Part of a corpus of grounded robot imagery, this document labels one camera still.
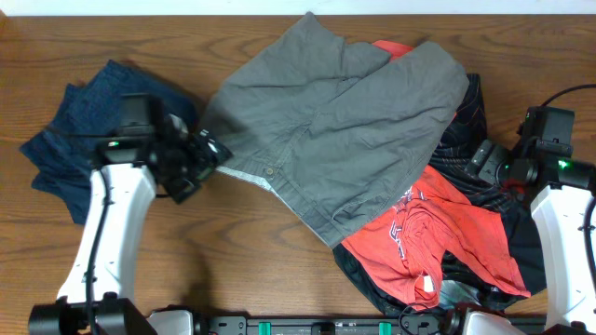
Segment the red t-shirt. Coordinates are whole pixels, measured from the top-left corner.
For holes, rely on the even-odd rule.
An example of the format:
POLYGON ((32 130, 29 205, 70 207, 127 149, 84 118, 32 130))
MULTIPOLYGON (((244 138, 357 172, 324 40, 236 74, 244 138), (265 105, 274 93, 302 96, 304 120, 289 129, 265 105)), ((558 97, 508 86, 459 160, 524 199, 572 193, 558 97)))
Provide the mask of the red t-shirt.
POLYGON ((509 254, 501 216, 472 205, 429 163, 393 207, 340 245, 374 283, 417 311, 439 307, 446 252, 507 294, 534 295, 509 254))

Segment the grey shorts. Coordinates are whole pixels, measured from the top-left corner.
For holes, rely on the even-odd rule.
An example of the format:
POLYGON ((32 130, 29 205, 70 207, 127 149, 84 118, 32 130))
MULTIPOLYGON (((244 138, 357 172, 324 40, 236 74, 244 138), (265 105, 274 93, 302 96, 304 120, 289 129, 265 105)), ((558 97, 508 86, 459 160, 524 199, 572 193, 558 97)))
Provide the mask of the grey shorts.
POLYGON ((334 247, 421 176, 467 87, 436 43, 393 58, 309 13, 222 83, 201 124, 232 153, 223 173, 275 194, 334 247))

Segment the black patterned garment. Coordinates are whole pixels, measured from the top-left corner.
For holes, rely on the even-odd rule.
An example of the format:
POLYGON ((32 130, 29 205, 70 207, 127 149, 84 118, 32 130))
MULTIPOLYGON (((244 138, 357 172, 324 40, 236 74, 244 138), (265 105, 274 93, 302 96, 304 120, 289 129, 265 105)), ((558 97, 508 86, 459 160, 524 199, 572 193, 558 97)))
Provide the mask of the black patterned garment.
MULTIPOLYGON (((509 254, 519 266, 525 287, 530 293, 536 294, 545 289, 547 283, 538 231, 529 210, 511 194, 464 172, 465 165, 478 146, 487 139, 481 78, 477 74, 469 74, 467 78, 469 87, 466 96, 454 120, 443 133, 429 164, 466 196, 472 205, 501 216, 509 254)), ((334 248, 333 256, 346 277, 383 315, 396 317, 406 307, 406 303, 400 301, 396 294, 374 283, 362 261, 345 246, 334 248)), ((521 299, 483 281, 451 252, 444 254, 441 270, 444 278, 439 299, 441 308, 450 309, 458 302, 471 302, 504 309, 521 299)))

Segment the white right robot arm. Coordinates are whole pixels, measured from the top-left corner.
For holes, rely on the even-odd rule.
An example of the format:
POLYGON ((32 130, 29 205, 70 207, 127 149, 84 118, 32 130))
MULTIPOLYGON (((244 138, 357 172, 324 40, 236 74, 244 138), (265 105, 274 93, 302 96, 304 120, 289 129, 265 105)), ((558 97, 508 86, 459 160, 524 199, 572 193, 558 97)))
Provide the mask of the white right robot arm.
POLYGON ((466 172, 519 195, 530 209, 545 267, 547 334, 595 332, 595 166, 528 141, 514 154, 484 141, 466 172))

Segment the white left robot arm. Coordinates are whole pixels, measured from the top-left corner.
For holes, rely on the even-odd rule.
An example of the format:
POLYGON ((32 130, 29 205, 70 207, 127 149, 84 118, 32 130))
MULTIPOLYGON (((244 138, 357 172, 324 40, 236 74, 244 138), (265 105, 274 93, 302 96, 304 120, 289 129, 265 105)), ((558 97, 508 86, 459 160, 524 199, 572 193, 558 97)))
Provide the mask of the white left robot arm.
POLYGON ((57 300, 37 304, 32 334, 201 334, 193 312, 135 306, 137 254, 148 209, 163 188, 182 203, 231 152, 207 130, 190 133, 175 115, 125 116, 95 149, 91 200, 74 265, 57 300))

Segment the folded navy blue shorts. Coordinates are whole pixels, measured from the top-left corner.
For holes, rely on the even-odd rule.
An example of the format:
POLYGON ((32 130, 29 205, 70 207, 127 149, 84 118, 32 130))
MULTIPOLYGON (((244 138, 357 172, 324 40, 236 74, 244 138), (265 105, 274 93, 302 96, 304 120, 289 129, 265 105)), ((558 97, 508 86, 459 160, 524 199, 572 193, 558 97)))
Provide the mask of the folded navy blue shorts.
POLYGON ((163 102, 166 114, 196 124, 196 104, 157 77, 110 60, 83 87, 69 84, 49 127, 25 142, 20 151, 38 168, 35 190, 56 195, 76 224, 86 222, 90 203, 92 151, 100 135, 117 128, 121 98, 148 93, 163 102))

